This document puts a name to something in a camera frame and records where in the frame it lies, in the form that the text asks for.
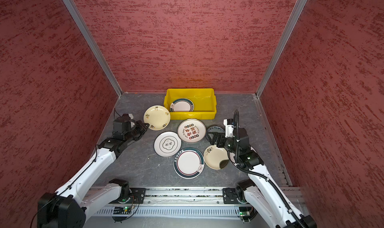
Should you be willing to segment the cream plate small flowers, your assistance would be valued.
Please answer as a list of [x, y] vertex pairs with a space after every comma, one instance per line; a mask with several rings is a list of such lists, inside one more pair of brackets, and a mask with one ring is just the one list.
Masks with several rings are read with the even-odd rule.
[[144, 123], [149, 124], [149, 129], [152, 131], [160, 131], [166, 128], [170, 120], [170, 112], [161, 105], [151, 106], [144, 113]]

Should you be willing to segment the white plate green red rim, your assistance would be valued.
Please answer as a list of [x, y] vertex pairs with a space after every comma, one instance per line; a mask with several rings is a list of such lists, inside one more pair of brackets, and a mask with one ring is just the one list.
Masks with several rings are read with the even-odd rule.
[[192, 112], [194, 111], [194, 103], [187, 98], [178, 98], [170, 105], [170, 112]]

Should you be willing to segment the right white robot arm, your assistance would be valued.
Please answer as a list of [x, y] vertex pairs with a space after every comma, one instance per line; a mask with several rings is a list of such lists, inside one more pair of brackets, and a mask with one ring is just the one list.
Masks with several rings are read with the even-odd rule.
[[315, 220], [303, 213], [283, 193], [270, 175], [264, 161], [250, 145], [244, 128], [230, 127], [229, 132], [207, 132], [207, 140], [224, 148], [235, 168], [249, 179], [237, 184], [236, 196], [250, 204], [270, 228], [316, 228]]

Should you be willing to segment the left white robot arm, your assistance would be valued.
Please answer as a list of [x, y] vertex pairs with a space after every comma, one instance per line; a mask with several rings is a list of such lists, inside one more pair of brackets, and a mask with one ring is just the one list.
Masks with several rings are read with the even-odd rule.
[[86, 221], [110, 202], [133, 203], [129, 183], [111, 180], [104, 188], [86, 198], [100, 175], [116, 161], [123, 151], [139, 141], [149, 128], [148, 123], [133, 120], [124, 114], [113, 122], [113, 132], [95, 147], [90, 160], [54, 193], [44, 194], [38, 202], [38, 228], [82, 228]]

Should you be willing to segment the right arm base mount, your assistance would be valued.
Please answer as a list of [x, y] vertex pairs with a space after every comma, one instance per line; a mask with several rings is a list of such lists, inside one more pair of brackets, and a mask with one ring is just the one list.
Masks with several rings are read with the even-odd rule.
[[244, 196], [244, 190], [241, 188], [223, 188], [223, 201], [226, 205], [246, 205], [248, 202]]

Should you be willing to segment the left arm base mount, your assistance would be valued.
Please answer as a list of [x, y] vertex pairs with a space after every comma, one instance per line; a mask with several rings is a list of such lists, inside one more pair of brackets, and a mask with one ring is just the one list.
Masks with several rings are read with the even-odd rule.
[[117, 199], [119, 204], [142, 204], [144, 202], [146, 188], [125, 188]]

